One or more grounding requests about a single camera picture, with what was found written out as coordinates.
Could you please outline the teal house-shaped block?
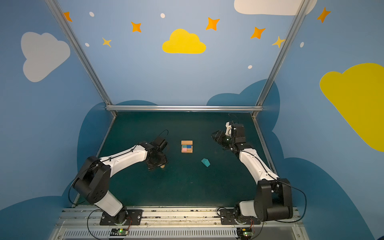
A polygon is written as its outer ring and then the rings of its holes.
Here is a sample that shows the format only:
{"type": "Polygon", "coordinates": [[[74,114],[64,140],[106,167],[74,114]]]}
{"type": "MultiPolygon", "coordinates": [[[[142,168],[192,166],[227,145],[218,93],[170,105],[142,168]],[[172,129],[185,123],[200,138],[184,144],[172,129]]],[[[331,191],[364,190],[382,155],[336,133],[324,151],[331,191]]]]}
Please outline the teal house-shaped block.
{"type": "Polygon", "coordinates": [[[201,162],[206,166],[209,167],[211,165],[210,161],[208,159],[202,159],[201,162]]]}

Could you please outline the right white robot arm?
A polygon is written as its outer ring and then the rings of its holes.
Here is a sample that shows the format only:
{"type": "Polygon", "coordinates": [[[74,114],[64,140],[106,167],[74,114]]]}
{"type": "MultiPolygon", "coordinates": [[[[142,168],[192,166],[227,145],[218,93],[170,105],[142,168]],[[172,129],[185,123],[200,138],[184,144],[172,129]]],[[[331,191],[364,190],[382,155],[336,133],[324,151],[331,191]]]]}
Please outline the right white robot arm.
{"type": "Polygon", "coordinates": [[[255,198],[235,206],[237,223],[245,224],[251,218],[260,222],[291,219],[294,214],[291,184],[275,174],[247,142],[244,125],[227,122],[226,129],[213,132],[212,138],[239,158],[257,184],[255,198]]]}

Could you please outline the long natural wood block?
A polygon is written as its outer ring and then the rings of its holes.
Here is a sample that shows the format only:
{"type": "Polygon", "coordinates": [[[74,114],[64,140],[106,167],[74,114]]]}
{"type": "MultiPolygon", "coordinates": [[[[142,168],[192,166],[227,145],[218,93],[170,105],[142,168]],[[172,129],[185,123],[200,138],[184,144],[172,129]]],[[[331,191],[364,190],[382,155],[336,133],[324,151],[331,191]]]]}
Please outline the long natural wood block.
{"type": "Polygon", "coordinates": [[[181,145],[193,145],[193,141],[181,141],[181,145]]]}

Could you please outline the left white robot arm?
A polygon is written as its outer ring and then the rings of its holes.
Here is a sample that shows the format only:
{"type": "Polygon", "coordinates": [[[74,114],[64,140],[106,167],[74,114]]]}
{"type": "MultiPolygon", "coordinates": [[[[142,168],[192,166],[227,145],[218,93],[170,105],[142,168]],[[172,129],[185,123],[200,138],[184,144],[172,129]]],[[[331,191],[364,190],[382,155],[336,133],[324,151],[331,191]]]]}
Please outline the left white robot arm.
{"type": "Polygon", "coordinates": [[[88,203],[103,211],[101,225],[126,225],[129,219],[128,210],[109,191],[112,176],[140,162],[145,162],[149,170],[165,166],[168,160],[163,150],[167,144],[166,140],[157,138],[111,156],[88,157],[76,175],[72,188],[88,203]]]}

